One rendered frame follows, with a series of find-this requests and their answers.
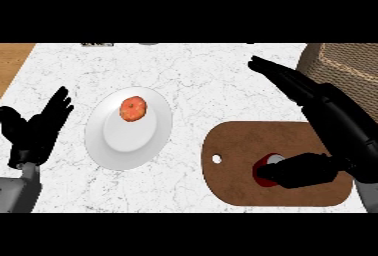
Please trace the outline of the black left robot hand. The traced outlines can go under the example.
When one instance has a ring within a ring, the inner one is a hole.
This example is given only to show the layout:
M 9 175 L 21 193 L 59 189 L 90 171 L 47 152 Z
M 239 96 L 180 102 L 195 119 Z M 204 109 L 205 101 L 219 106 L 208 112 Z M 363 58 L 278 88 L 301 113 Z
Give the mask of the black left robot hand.
M 46 163 L 72 110 L 65 86 L 53 94 L 41 113 L 30 120 L 21 117 L 12 107 L 0 107 L 1 134 L 12 143 L 7 163 L 10 168 L 21 169 L 25 163 L 37 166 Z

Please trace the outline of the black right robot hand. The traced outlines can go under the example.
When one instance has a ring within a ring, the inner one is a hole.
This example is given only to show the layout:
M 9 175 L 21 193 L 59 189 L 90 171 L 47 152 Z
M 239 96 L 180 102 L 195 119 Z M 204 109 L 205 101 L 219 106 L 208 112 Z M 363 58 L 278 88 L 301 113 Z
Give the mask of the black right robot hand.
M 248 67 L 276 85 L 301 107 L 326 148 L 260 166 L 258 178 L 292 189 L 331 182 L 341 171 L 365 183 L 378 183 L 378 123 L 346 93 L 316 83 L 297 70 L 254 56 Z

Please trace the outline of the tan wicker basket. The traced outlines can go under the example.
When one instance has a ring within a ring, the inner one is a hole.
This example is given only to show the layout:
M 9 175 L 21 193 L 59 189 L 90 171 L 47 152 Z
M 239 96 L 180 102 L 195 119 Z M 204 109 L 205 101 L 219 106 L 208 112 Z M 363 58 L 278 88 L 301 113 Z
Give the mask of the tan wicker basket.
M 297 70 L 338 87 L 378 123 L 378 43 L 309 43 Z

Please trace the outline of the red can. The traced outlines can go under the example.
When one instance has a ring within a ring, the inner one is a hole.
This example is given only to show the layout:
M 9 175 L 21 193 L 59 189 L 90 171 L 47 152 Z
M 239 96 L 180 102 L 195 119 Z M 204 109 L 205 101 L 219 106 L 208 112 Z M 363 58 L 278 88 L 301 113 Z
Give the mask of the red can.
M 276 182 L 264 179 L 264 178 L 260 178 L 258 175 L 257 175 L 257 170 L 261 166 L 266 166 L 267 164 L 276 164 L 278 162 L 281 162 L 282 160 L 285 159 L 285 157 L 278 154 L 278 153 L 270 153 L 267 154 L 254 164 L 252 166 L 252 178 L 257 182 L 257 184 L 261 186 L 261 187 L 273 187 L 278 185 Z

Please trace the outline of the brown wooden cutting board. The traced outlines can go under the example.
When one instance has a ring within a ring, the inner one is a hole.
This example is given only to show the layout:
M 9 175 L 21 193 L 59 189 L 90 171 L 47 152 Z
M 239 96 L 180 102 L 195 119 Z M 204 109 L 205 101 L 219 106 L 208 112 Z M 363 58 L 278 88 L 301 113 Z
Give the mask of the brown wooden cutting board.
M 307 122 L 230 121 L 207 134 L 201 165 L 207 186 L 217 198 L 235 206 L 335 206 L 347 199 L 353 178 L 340 172 L 332 183 L 285 189 L 261 187 L 252 165 L 269 154 L 289 158 L 301 153 L 326 153 Z

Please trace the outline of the white plate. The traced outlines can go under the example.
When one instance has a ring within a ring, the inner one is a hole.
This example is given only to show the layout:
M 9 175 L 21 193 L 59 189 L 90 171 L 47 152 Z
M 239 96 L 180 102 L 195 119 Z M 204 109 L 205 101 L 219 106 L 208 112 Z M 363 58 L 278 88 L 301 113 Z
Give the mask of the white plate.
M 123 101 L 140 96 L 146 114 L 134 122 L 120 116 Z M 130 170 L 143 165 L 164 148 L 173 128 L 173 114 L 162 95 L 145 87 L 128 87 L 109 94 L 93 109 L 84 144 L 96 164 L 105 169 Z

